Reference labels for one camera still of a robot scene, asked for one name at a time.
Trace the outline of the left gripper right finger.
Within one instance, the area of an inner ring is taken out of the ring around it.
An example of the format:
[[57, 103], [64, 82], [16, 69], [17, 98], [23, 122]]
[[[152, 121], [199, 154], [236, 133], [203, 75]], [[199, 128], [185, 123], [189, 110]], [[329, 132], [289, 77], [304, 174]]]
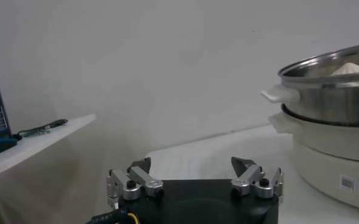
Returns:
[[251, 159], [231, 157], [236, 178], [231, 180], [232, 194], [243, 197], [254, 193], [258, 198], [283, 196], [284, 176], [281, 168], [264, 169]]

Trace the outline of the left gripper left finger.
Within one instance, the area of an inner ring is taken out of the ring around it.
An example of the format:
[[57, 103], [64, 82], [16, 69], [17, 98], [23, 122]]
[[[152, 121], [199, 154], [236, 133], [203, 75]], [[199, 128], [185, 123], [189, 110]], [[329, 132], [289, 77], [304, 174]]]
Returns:
[[135, 201], [141, 197], [141, 191], [145, 196], [155, 199], [164, 197], [164, 184], [150, 176], [151, 158], [133, 161], [124, 172], [118, 169], [110, 169], [106, 176], [107, 201], [112, 209], [119, 208], [119, 199]]

